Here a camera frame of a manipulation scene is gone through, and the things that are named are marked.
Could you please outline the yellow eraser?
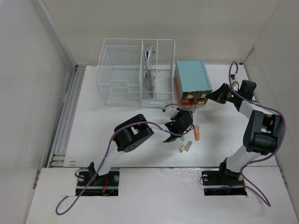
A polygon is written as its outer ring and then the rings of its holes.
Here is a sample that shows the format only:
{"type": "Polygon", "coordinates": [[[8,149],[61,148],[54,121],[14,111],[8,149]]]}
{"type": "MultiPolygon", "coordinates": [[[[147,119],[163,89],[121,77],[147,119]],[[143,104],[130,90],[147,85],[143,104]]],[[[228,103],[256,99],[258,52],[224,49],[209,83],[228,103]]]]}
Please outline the yellow eraser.
{"type": "Polygon", "coordinates": [[[179,151],[182,153],[182,152],[185,150],[185,147],[186,147],[186,146],[185,146],[185,145],[183,145],[183,146],[180,148],[180,150],[179,150],[179,151]]]}

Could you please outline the teal orange drawer box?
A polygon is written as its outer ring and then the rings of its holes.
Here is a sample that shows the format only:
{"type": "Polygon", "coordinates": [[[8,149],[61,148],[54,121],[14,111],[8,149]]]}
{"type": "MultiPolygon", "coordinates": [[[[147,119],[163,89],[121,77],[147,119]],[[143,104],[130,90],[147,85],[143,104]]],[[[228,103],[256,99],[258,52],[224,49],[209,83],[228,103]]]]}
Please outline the teal orange drawer box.
{"type": "Polygon", "coordinates": [[[174,82],[178,102],[182,105],[204,105],[212,85],[203,59],[177,60],[174,82]]]}

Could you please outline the orange transparent case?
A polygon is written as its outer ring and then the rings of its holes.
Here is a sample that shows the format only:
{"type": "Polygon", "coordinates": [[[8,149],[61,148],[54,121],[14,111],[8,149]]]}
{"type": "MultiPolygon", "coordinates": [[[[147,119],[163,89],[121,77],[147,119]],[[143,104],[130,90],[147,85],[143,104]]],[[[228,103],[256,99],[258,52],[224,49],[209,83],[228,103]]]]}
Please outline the orange transparent case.
{"type": "Polygon", "coordinates": [[[194,138],[196,141],[200,140],[200,128],[199,126],[194,126],[194,138]]]}

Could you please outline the aluminium rail left side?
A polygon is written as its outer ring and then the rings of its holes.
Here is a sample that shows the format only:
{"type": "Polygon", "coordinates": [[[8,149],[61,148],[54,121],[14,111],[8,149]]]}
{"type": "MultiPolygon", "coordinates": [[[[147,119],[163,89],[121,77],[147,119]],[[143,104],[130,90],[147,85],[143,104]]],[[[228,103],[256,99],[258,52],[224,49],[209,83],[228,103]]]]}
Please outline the aluminium rail left side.
{"type": "Polygon", "coordinates": [[[63,97],[63,108],[50,145],[46,168],[61,168],[64,165],[85,70],[85,66],[76,65],[72,73],[67,92],[63,97]]]}

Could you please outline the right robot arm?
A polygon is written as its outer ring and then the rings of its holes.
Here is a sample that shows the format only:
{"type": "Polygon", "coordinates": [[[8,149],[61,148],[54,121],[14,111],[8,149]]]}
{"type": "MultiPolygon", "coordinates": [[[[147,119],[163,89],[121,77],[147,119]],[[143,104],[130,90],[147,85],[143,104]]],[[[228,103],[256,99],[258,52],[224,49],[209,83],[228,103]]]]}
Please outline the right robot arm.
{"type": "Polygon", "coordinates": [[[228,84],[223,84],[218,90],[206,96],[209,100],[220,104],[233,103],[237,111],[249,119],[242,146],[220,163],[219,170],[215,172],[220,183],[226,184],[231,180],[237,180],[244,165],[259,156],[272,154],[281,142],[283,118],[252,101],[255,88],[255,82],[243,80],[238,91],[233,91],[228,84]]]}

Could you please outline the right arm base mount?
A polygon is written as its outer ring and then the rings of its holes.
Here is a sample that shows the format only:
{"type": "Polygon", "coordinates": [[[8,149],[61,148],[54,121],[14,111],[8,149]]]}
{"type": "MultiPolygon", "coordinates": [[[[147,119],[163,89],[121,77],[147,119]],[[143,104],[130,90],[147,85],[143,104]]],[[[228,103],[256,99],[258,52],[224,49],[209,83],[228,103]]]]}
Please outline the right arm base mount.
{"type": "Polygon", "coordinates": [[[247,196],[241,174],[226,168],[221,162],[218,169],[204,168],[201,171],[200,183],[204,186],[205,196],[247,196]]]}

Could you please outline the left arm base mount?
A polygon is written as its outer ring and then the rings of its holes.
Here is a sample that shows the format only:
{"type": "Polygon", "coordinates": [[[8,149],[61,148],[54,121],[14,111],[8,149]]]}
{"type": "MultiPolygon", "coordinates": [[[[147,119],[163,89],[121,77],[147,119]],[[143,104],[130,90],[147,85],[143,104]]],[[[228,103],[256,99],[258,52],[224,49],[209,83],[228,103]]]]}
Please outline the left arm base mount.
{"type": "MultiPolygon", "coordinates": [[[[85,188],[91,180],[91,175],[86,168],[80,168],[75,172],[77,178],[76,196],[85,188]]],[[[102,176],[97,176],[93,182],[82,193],[82,196],[118,196],[120,181],[120,169],[111,168],[110,171],[102,176]]]]}

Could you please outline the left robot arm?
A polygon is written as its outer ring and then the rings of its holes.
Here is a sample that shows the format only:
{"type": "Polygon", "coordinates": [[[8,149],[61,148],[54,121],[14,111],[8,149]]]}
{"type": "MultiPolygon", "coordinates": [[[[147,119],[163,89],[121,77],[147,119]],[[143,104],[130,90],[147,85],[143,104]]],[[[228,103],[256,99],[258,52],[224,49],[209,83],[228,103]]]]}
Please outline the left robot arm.
{"type": "Polygon", "coordinates": [[[157,124],[146,120],[143,114],[137,114],[118,125],[109,140],[105,155],[90,163],[88,183],[92,186],[102,184],[110,169],[123,154],[137,149],[151,136],[155,136],[159,142],[171,143],[194,128],[191,110],[171,104],[165,106],[162,111],[169,114],[169,122],[157,124]]]}

